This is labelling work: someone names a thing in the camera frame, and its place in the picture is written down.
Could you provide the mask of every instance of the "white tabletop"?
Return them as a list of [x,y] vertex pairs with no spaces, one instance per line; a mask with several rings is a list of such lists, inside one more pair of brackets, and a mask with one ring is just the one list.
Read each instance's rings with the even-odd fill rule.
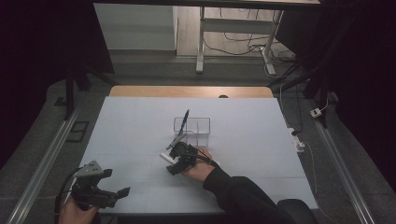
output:
[[301,199],[318,208],[276,99],[107,97],[81,165],[92,160],[113,175],[99,188],[131,187],[104,213],[217,213],[221,210],[202,184],[170,175],[159,154],[174,138],[173,122],[210,118],[208,150],[229,175],[244,175],[277,203]]

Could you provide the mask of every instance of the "transparent plastic box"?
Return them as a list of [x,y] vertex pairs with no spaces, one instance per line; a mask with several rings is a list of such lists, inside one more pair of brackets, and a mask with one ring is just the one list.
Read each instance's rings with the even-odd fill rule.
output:
[[[174,119],[175,136],[178,135],[184,118]],[[194,147],[208,147],[210,134],[210,118],[188,118],[183,128],[186,133],[181,141]]]

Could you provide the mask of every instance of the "wooden edge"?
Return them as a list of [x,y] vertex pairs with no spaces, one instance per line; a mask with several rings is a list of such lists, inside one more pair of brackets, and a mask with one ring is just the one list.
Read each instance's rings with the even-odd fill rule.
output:
[[209,86],[115,86],[109,96],[126,97],[199,97],[274,98],[267,87],[209,87]]

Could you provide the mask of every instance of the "floor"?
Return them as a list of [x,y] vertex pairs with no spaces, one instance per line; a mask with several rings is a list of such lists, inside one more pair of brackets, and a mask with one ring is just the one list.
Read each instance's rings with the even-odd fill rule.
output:
[[[213,15],[216,12],[219,12],[219,10],[213,10]],[[214,42],[211,42],[211,44],[216,45],[217,48],[228,48],[225,44],[224,46]],[[246,43],[244,43],[242,47],[227,50],[240,52],[239,50],[246,49]],[[111,57],[116,74],[108,76],[121,85],[266,86],[274,80],[273,77],[265,75],[262,59],[254,54],[247,57],[224,57],[225,55],[222,54],[223,57],[217,57],[220,54],[216,55],[217,52],[213,52],[214,54],[210,55],[209,50],[205,51],[205,55],[213,57],[205,59],[205,71],[202,75],[197,76],[194,70],[195,60],[192,57],[194,48],[191,48],[190,51],[185,50],[184,53],[181,53],[181,50],[182,47],[177,51],[178,56],[159,55],[153,52],[139,52],[137,54],[136,52],[112,52]],[[276,64],[276,71],[282,74],[289,66],[289,64],[283,63]],[[293,75],[299,76],[302,72],[297,71]],[[28,210],[25,223],[53,222],[55,195],[64,178],[79,165],[79,161],[89,143],[102,103],[111,89],[111,86],[103,80],[91,75],[89,75],[89,78],[92,87],[88,92],[76,90],[77,96],[86,96],[81,112],[77,117],[77,122],[86,124],[85,132],[79,132],[78,126],[76,126],[67,135],[67,139],[49,171],[45,183],[31,209]],[[301,83],[295,88],[276,94],[276,98],[283,109],[286,122],[290,127],[299,131],[300,140],[307,145],[305,152],[299,157],[311,189],[321,208],[313,211],[314,215],[320,224],[362,223],[356,215],[351,199],[347,195],[323,140],[318,134],[315,121],[309,115],[309,111],[317,106],[317,103],[315,100],[305,99],[301,95],[304,85],[305,83]],[[48,99],[40,115],[15,154],[0,171],[0,211],[2,211],[0,213],[0,223],[6,223],[35,172],[35,168],[42,160],[57,130],[63,123],[64,105],[56,102],[62,101],[64,92],[64,82],[56,83],[49,88]],[[394,223],[396,219],[395,193],[376,169],[359,142],[337,118],[334,111],[335,107],[336,101],[331,98],[327,107],[327,122],[334,143],[337,145],[349,172],[353,176],[353,180],[373,214],[375,223]],[[103,223],[107,223],[109,220],[109,217],[104,217]]]

